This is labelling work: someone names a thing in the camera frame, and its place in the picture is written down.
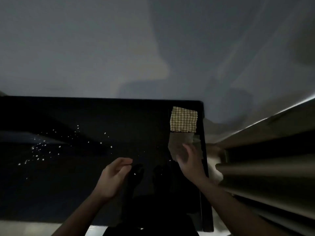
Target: right hand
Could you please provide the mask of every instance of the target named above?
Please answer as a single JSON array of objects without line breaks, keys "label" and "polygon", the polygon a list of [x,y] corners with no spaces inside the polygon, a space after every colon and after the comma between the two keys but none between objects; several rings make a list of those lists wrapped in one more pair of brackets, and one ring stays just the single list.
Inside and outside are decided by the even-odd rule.
[{"label": "right hand", "polygon": [[197,150],[193,145],[189,146],[183,144],[183,147],[186,148],[188,153],[187,162],[183,162],[182,158],[179,155],[176,155],[176,160],[184,176],[193,184],[198,185],[199,183],[207,179],[207,176],[203,170],[201,158],[198,156]]}]

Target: forearm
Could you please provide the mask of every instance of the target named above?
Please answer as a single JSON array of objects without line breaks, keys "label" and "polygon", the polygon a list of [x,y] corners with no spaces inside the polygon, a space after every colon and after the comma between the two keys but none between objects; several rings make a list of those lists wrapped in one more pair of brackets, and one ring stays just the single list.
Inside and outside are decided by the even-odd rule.
[{"label": "forearm", "polygon": [[196,185],[206,196],[231,234],[235,236],[285,235],[251,212],[208,178],[203,179]]},{"label": "forearm", "polygon": [[52,236],[84,236],[106,201],[93,192]]}]

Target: yellow checkered napkin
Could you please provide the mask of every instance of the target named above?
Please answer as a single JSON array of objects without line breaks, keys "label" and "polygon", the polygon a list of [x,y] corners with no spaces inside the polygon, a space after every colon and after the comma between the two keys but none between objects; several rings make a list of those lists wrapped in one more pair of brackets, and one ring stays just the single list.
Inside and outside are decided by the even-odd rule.
[{"label": "yellow checkered napkin", "polygon": [[198,112],[173,106],[171,131],[196,132]]}]

